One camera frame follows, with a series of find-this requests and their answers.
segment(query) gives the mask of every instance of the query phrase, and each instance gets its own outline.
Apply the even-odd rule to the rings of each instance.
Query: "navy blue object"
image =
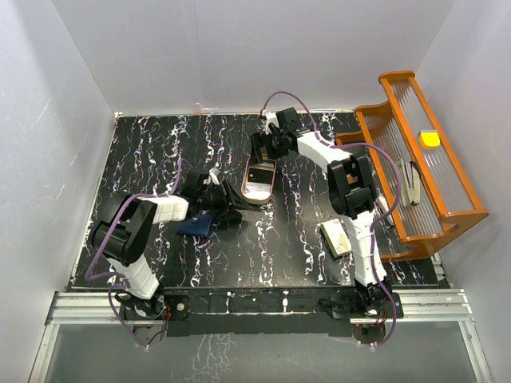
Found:
[[[199,214],[192,219],[183,221],[177,227],[179,234],[198,235],[209,238],[213,230],[213,217],[207,214]]]

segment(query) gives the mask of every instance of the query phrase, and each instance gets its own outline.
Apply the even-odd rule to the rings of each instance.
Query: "gray floor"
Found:
[[[456,322],[398,323],[375,352],[318,334],[165,338],[145,352],[120,326],[61,326],[46,382],[95,381],[466,383],[475,376]]]

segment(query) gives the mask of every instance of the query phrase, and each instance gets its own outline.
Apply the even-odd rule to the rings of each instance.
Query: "orange rack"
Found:
[[[488,212],[418,86],[414,72],[384,73],[379,82],[388,101],[358,107],[355,116],[361,130],[338,134],[336,143],[365,141],[379,146],[396,161],[416,163],[421,176],[421,201],[415,206],[399,203],[392,218],[400,246],[381,248],[380,252],[386,261],[424,259],[484,219]],[[418,138],[422,130],[436,131],[440,146],[423,148]],[[369,153],[390,206],[395,196],[394,174],[374,149],[369,149]]]

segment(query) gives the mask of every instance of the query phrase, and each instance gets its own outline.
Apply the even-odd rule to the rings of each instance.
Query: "yellow sponge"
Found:
[[[435,130],[421,130],[418,138],[424,149],[433,149],[440,146],[440,137]]]

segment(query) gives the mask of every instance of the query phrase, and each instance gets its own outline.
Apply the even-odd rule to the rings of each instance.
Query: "white wall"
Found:
[[[511,333],[511,2],[457,0],[418,71],[489,217],[442,252],[469,298],[489,367],[508,382]]]
[[[134,115],[259,111],[277,89],[311,108],[381,102],[379,74],[417,69],[453,1],[53,3],[110,107]]]
[[[27,381],[113,114],[50,0],[0,2],[0,381]]]

